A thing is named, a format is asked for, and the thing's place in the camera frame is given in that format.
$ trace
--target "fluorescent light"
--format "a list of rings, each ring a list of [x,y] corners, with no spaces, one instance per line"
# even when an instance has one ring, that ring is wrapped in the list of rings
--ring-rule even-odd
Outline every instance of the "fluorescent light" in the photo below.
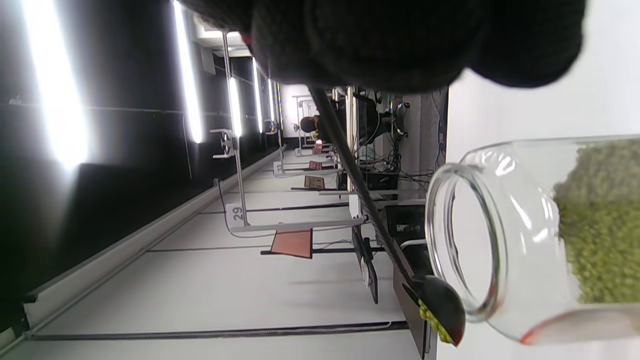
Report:
[[[173,2],[173,12],[175,13],[175,28],[178,36],[178,52],[180,54],[180,72],[182,73],[182,89],[184,91],[184,101],[187,106],[187,122],[191,139],[195,143],[202,142],[202,125],[200,123],[200,105],[198,104],[198,94],[196,93],[196,83],[191,66],[191,55],[187,29],[184,24],[182,5]]]
[[[204,26],[200,26],[198,38],[222,38],[222,31],[219,30],[205,30]],[[228,37],[239,37],[240,33],[237,31],[231,31],[227,33]]]
[[[271,83],[271,79],[269,79],[269,112],[271,114],[271,121],[276,120],[275,110],[273,109],[274,103],[276,99],[273,97],[273,84]]]
[[[260,103],[260,77],[258,76],[258,65],[255,58],[253,62],[253,91],[255,92],[255,119],[258,121],[258,130],[262,134],[262,103]]]
[[[242,115],[240,114],[238,84],[235,78],[229,79],[229,96],[231,96],[231,121],[234,135],[239,138],[242,136]]]
[[[24,0],[22,5],[52,152],[74,167],[87,160],[87,130],[56,9],[52,0]]]

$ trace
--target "black glove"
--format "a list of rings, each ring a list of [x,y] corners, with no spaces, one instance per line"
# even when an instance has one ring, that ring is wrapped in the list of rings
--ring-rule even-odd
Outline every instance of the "black glove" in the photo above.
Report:
[[[582,44],[585,0],[182,0],[240,31],[282,83],[429,92],[465,68],[536,87],[560,78]]]

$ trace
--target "black spoon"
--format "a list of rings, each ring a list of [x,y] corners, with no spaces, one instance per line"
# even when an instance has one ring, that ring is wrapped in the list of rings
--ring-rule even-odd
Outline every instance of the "black spoon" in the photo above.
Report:
[[[431,321],[434,329],[441,335],[442,331],[445,331],[444,338],[448,337],[454,346],[458,346],[465,333],[466,316],[462,301],[456,291],[451,285],[432,275],[414,277],[412,285],[417,293],[414,293],[405,284],[403,284],[403,288],[416,306],[420,306],[419,300],[421,300],[427,307],[433,318],[439,323]]]

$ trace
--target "black cable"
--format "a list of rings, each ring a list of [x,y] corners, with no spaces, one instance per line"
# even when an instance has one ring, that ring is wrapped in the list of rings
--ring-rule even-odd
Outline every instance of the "black cable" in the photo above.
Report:
[[[377,108],[376,108],[376,114],[377,114],[377,116],[378,116],[378,124],[376,125],[376,129],[373,131],[373,134],[371,134],[371,136],[367,139],[367,141],[365,141],[365,142],[364,142],[364,144],[363,144],[363,145],[360,145],[360,139],[358,139],[358,145],[359,145],[359,146],[358,146],[358,148],[353,152],[354,154],[357,154],[357,153],[360,151],[360,149],[362,149],[363,147],[367,146],[367,143],[368,143],[368,142],[370,142],[370,141],[373,139],[373,136],[378,132],[378,129],[380,128],[380,124],[382,123],[382,119],[380,118],[380,113],[378,112],[378,109],[377,109]],[[360,119],[358,119],[358,130],[360,130],[359,128],[360,128]],[[368,126],[365,126],[365,133],[367,132],[368,128],[369,128]]]
[[[442,93],[445,93],[445,96],[448,98],[449,97],[449,88],[444,88],[444,89],[440,89],[438,91],[439,94],[439,98],[440,100],[442,100]],[[443,143],[445,143],[447,141],[446,136],[444,134],[444,132],[442,131],[442,122],[443,122],[443,114],[440,113],[440,108],[438,107],[438,103],[436,102],[435,98],[433,97],[433,92],[431,93],[431,100],[433,101],[433,106],[436,108],[436,112],[438,113],[438,155],[436,156],[436,159],[434,161],[433,164],[433,170],[437,170],[438,168],[438,160],[440,159],[440,157],[444,157],[446,159],[446,153],[445,151],[441,150],[442,149],[442,145]]]
[[[369,220],[372,222],[376,232],[381,235],[382,244],[387,251],[387,254],[389,254],[389,258],[395,264],[398,271],[400,271],[400,274],[403,276],[406,283],[411,288],[413,288],[411,275],[405,267],[408,266],[408,264],[403,261],[404,257],[400,255],[399,247],[394,243],[391,235],[389,234],[389,231],[385,227],[385,224],[378,214],[376,205],[371,198],[369,190],[367,189],[367,184],[365,183],[364,179],[362,178],[362,174],[360,173],[360,168],[356,164],[353,155],[351,155],[351,151],[349,151],[349,145],[347,145],[347,141],[340,126],[338,116],[336,116],[335,112],[332,110],[331,102],[327,98],[322,88],[310,86],[309,92],[311,93],[311,96],[316,103],[321,116],[324,117],[324,124],[326,126],[329,138],[331,139],[336,151],[340,155],[342,166],[346,170],[347,174],[351,178],[351,182],[356,188],[356,192],[358,193],[358,196],[362,201],[365,214],[369,217]]]
[[[330,243],[326,244],[325,246],[321,247],[321,248],[320,248],[320,250],[327,249],[328,247],[330,247],[330,246],[332,246],[332,245],[336,245],[336,244],[346,244],[346,243],[348,243],[348,244],[352,244],[352,245],[353,245],[353,243],[351,242],[351,240],[337,240],[337,241],[333,241],[333,242],[330,242]]]
[[[241,235],[234,234],[231,231],[231,228],[229,228],[229,223],[227,222],[227,207],[225,206],[225,199],[223,199],[223,197],[222,197],[222,182],[220,181],[220,179],[218,179],[218,193],[220,194],[220,202],[222,203],[222,211],[224,211],[225,226],[227,227],[227,231],[229,232],[229,234],[231,234],[231,236],[233,236],[235,238],[239,238],[239,239],[255,239],[255,238],[262,238],[262,237],[269,236],[269,235],[274,235],[274,233],[268,233],[268,234],[262,234],[262,235],[254,235],[254,236],[241,236]]]
[[[412,183],[416,183],[424,190],[425,193],[427,192],[427,188],[425,188],[422,183],[420,183],[420,182],[418,182],[418,181],[416,181],[414,179],[407,179],[407,178],[400,177],[400,178],[398,178],[398,180],[405,180],[405,181],[411,181]]]
[[[387,172],[387,171],[363,171],[363,174],[379,174],[379,175],[402,175],[406,177],[421,177],[421,176],[433,176],[433,172],[428,174],[407,174],[404,171],[399,172]]]
[[[398,147],[398,146],[396,146],[396,141],[393,139],[393,136],[392,136],[390,133],[387,133],[387,134],[389,135],[390,142],[392,143],[392,145],[393,145],[394,147],[393,147],[393,148],[389,151],[389,153],[388,153],[386,156],[384,156],[384,157],[380,157],[380,158],[378,158],[378,159],[374,159],[374,160],[372,160],[372,161],[371,161],[371,160],[364,160],[365,165],[370,165],[370,164],[374,164],[374,163],[379,163],[379,162],[382,162],[382,161],[386,161],[387,163],[390,163],[390,162],[392,161],[392,158],[393,158],[393,157],[395,157],[395,156],[397,156],[397,150],[398,150],[398,148],[399,148],[399,147]]]

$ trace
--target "floor stripe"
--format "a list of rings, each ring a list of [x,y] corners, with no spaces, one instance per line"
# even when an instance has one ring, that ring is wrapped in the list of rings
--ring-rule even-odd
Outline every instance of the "floor stripe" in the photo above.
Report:
[[[315,209],[331,209],[331,208],[346,208],[349,206],[348,202],[340,202],[337,204],[320,204],[320,205],[302,205],[302,206],[289,206],[285,208],[266,208],[266,209],[248,209],[247,213],[260,213],[262,211],[287,211],[287,210],[315,210]],[[220,211],[203,211],[199,215],[206,214],[224,214]]]
[[[332,190],[332,191],[336,191],[337,189],[326,189],[327,191]],[[312,192],[318,192],[320,190],[317,189],[313,189],[313,190],[272,190],[272,191],[263,191],[263,192],[251,192],[251,191],[245,191],[244,193],[312,193]]]
[[[347,323],[299,327],[270,327],[260,329],[132,332],[121,334],[34,335],[30,341],[95,341],[95,340],[184,340],[215,338],[263,338],[268,336],[333,335],[356,332],[397,331],[409,329],[406,321]]]
[[[193,220],[193,218],[196,216],[197,214],[192,214],[188,217],[186,217],[181,223],[177,224],[173,229],[170,229],[169,231],[167,231],[166,233],[162,234],[160,237],[158,237],[158,239],[156,239],[154,242],[152,242],[149,245],[149,249],[153,249],[153,247],[158,246],[161,242],[165,241],[169,236],[171,236],[173,233],[175,233],[176,231],[178,231],[181,227],[185,226],[186,224],[188,224],[191,220]],[[117,268],[115,268],[113,271],[111,271],[110,273],[108,273],[104,278],[102,278],[100,281],[96,282],[91,288],[87,289],[84,293],[80,294],[80,296],[78,296],[77,298],[71,300],[65,307],[63,307],[62,309],[59,310],[58,313],[52,315],[50,318],[46,319],[44,322],[42,322],[40,325],[37,325],[33,331],[35,333],[37,333],[38,331],[40,331],[41,329],[44,329],[45,327],[47,327],[49,324],[53,323],[54,321],[56,321],[58,318],[60,318],[62,315],[64,315],[67,311],[69,311],[72,307],[74,307],[75,305],[77,305],[78,303],[80,303],[80,301],[84,300],[86,297],[88,297],[89,295],[91,295],[93,292],[95,292],[96,290],[98,290],[102,285],[106,284],[109,280],[111,280],[112,278],[114,278],[116,275],[118,275],[120,272],[123,272],[127,267],[131,266],[133,263],[135,263],[142,255],[144,255],[148,250],[143,250],[141,249],[141,251],[139,253],[137,253],[133,258],[128,259],[125,263],[122,263],[120,266],[118,266]]]
[[[241,245],[241,246],[219,246],[219,247],[194,247],[192,249],[156,249],[147,252],[185,252],[185,251],[206,251],[206,250],[234,250],[234,249],[265,249],[271,245]]]

